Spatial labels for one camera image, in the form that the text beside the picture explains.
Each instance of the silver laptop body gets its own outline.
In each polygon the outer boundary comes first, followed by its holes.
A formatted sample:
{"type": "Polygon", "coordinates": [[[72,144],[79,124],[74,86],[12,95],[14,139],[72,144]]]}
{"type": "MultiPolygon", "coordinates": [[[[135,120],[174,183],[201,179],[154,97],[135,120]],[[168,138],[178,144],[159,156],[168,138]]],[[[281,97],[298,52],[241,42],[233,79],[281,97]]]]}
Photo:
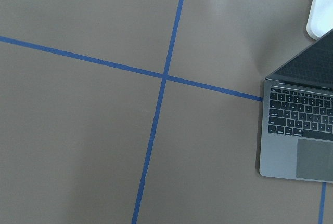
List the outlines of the silver laptop body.
{"type": "Polygon", "coordinates": [[[264,83],[262,176],[333,182],[333,31],[264,83]]]}

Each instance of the floor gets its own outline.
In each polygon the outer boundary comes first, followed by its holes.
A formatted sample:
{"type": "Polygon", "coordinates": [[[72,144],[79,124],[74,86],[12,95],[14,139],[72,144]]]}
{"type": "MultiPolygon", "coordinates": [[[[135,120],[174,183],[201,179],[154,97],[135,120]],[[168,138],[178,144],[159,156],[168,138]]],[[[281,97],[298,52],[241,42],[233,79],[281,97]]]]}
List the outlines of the floor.
{"type": "Polygon", "coordinates": [[[258,173],[312,0],[0,0],[1,223],[331,223],[258,173]]]}

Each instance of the white object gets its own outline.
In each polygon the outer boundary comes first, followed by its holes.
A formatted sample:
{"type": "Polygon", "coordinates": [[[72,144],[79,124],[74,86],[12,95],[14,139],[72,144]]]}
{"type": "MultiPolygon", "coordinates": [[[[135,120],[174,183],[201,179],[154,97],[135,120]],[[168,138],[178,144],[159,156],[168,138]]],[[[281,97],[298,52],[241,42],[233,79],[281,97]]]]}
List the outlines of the white object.
{"type": "Polygon", "coordinates": [[[313,39],[319,39],[333,29],[333,0],[312,0],[306,30],[313,39]]]}

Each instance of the laptop key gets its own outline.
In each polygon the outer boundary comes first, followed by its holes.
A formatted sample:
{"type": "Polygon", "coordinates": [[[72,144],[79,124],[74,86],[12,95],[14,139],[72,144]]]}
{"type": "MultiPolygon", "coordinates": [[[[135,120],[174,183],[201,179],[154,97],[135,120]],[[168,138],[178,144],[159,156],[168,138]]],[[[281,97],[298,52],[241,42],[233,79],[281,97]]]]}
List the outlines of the laptop key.
{"type": "Polygon", "coordinates": [[[321,115],[325,115],[326,116],[327,109],[326,108],[321,108],[320,109],[320,113],[321,113],[321,115]]]}
{"type": "Polygon", "coordinates": [[[307,114],[306,115],[306,120],[308,120],[309,122],[313,122],[313,114],[307,114]]]}
{"type": "Polygon", "coordinates": [[[302,129],[296,129],[296,128],[292,129],[292,135],[301,137],[302,136],[302,129]]]}
{"type": "Polygon", "coordinates": [[[318,124],[317,124],[317,123],[311,123],[311,124],[310,124],[310,128],[311,128],[312,130],[317,130],[317,128],[318,128],[318,124]]]}
{"type": "Polygon", "coordinates": [[[321,131],[303,130],[303,137],[333,141],[333,134],[321,131]]]}
{"type": "Polygon", "coordinates": [[[332,132],[332,125],[326,124],[326,131],[327,132],[332,132]]]}
{"type": "Polygon", "coordinates": [[[287,102],[282,102],[282,104],[281,104],[281,109],[289,110],[289,103],[287,103],[287,102]]]}
{"type": "Polygon", "coordinates": [[[286,95],[286,101],[292,103],[292,95],[286,95]]]}
{"type": "Polygon", "coordinates": [[[288,127],[294,127],[294,120],[292,120],[292,119],[287,119],[287,126],[288,126],[288,127]]]}
{"type": "Polygon", "coordinates": [[[289,109],[290,109],[291,111],[295,111],[295,110],[297,109],[297,104],[295,104],[295,103],[290,103],[290,104],[289,104],[289,109]]]}
{"type": "Polygon", "coordinates": [[[302,128],[302,121],[295,120],[295,127],[296,128],[302,128]]]}
{"type": "Polygon", "coordinates": [[[279,93],[278,96],[277,96],[277,99],[279,101],[285,101],[286,100],[286,95],[279,93]]]}
{"type": "Polygon", "coordinates": [[[305,106],[304,107],[304,111],[306,113],[312,113],[312,106],[305,106]]]}
{"type": "Polygon", "coordinates": [[[283,111],[284,118],[290,118],[290,111],[283,111]]]}
{"type": "Polygon", "coordinates": [[[314,115],[314,121],[316,123],[321,123],[322,122],[322,117],[320,115],[314,115]]]}
{"type": "Polygon", "coordinates": [[[293,101],[294,101],[294,103],[300,103],[301,102],[301,97],[300,96],[294,96],[293,101]]]}
{"type": "Polygon", "coordinates": [[[292,128],[285,127],[285,135],[291,135],[292,133],[292,128]]]}
{"type": "Polygon", "coordinates": [[[285,130],[282,126],[276,126],[276,133],[278,134],[284,134],[285,130]]]}
{"type": "Polygon", "coordinates": [[[270,100],[270,107],[280,109],[281,108],[281,102],[270,100]]]}
{"type": "Polygon", "coordinates": [[[282,110],[279,110],[279,109],[270,109],[270,116],[282,117],[282,110]]]}
{"type": "Polygon", "coordinates": [[[306,120],[306,113],[300,112],[298,115],[298,119],[305,121],[306,120]]]}
{"type": "Polygon", "coordinates": [[[291,112],[291,119],[298,119],[298,112],[296,112],[296,111],[292,111],[291,112]]]}
{"type": "Polygon", "coordinates": [[[298,111],[298,112],[304,112],[304,105],[302,105],[302,104],[298,104],[298,105],[297,105],[297,111],[298,111]]]}
{"type": "Polygon", "coordinates": [[[281,126],[286,126],[286,124],[287,124],[286,119],[280,118],[280,117],[274,117],[274,116],[270,116],[268,122],[269,122],[269,124],[281,125],[281,126]]]}
{"type": "Polygon", "coordinates": [[[310,129],[310,122],[303,121],[303,129],[310,129]]]}
{"type": "Polygon", "coordinates": [[[319,114],[319,107],[316,107],[316,106],[312,107],[312,113],[319,114]]]}
{"type": "Polygon", "coordinates": [[[328,124],[328,116],[322,116],[322,123],[328,124]]]}
{"type": "Polygon", "coordinates": [[[275,125],[269,125],[268,126],[268,132],[269,133],[276,133],[276,126],[275,125]]]}
{"type": "Polygon", "coordinates": [[[315,106],[316,105],[316,100],[314,98],[309,98],[309,105],[315,106]]]}
{"type": "Polygon", "coordinates": [[[325,124],[318,124],[318,130],[325,131],[325,124]]]}
{"type": "Polygon", "coordinates": [[[302,97],[302,104],[308,104],[309,103],[309,99],[306,97],[302,97]]]}
{"type": "Polygon", "coordinates": [[[277,100],[277,93],[271,93],[270,99],[277,100]]]}

